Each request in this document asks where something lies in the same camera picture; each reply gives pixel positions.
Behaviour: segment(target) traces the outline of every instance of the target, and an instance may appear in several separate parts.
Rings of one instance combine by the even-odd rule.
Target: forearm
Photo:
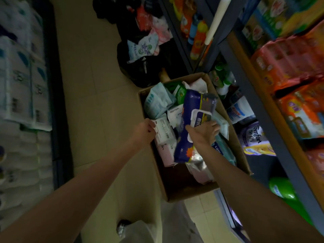
[[[0,242],[73,242],[138,149],[125,143],[64,184],[0,234]]]
[[[323,241],[318,231],[285,202],[212,147],[198,145],[196,148],[252,242]]]

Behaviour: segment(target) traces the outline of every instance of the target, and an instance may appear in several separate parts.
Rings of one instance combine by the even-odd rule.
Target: open cardboard box
[[[191,74],[185,77],[173,79],[172,81],[185,81],[188,84],[190,84],[199,78],[202,78],[207,83],[209,93],[217,95],[217,92],[212,82],[210,81],[209,76],[205,73]],[[142,89],[138,92],[138,97],[142,106],[144,118],[147,118],[147,115],[144,112],[143,105],[152,87],[153,86],[148,87],[146,89]],[[227,112],[221,103],[221,100],[218,100],[217,102],[216,111],[220,115],[222,115],[230,124],[229,141],[227,141],[227,144],[232,150],[233,154],[235,155],[235,158],[237,160],[237,167],[245,173],[251,174],[251,170],[243,152],[243,149],[241,147],[241,144],[235,133],[233,125],[231,124],[229,116],[227,115]],[[162,192],[162,196],[166,201],[175,202],[179,200],[184,200],[219,188],[216,182],[207,183],[205,185],[198,183],[194,179],[194,177],[189,173],[185,164],[177,164],[173,167],[164,167],[154,142],[151,143],[151,148],[155,158],[154,166],[156,169],[160,189]]]

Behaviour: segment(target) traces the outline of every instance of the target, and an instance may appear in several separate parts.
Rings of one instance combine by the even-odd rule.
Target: blue bottle
[[[192,17],[192,23],[191,23],[189,37],[188,37],[188,43],[190,47],[193,45],[193,41],[197,33],[197,26],[202,19],[203,19],[202,15],[198,12],[195,13]]]

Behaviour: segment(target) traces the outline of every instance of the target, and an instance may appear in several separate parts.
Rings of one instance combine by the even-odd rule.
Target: tile floor
[[[51,0],[57,35],[71,149],[77,175],[123,142],[143,117],[139,90],[119,70],[115,25],[99,20],[92,0]],[[84,243],[119,242],[121,218],[156,223],[162,242],[161,194],[147,148],[124,167],[81,231]],[[205,243],[239,242],[226,228],[212,192],[185,201]]]

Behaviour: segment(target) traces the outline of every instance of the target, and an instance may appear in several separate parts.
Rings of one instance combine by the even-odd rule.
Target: pants
[[[184,202],[161,203],[163,243],[204,243]],[[155,243],[154,226],[137,221],[124,229],[121,243]]]

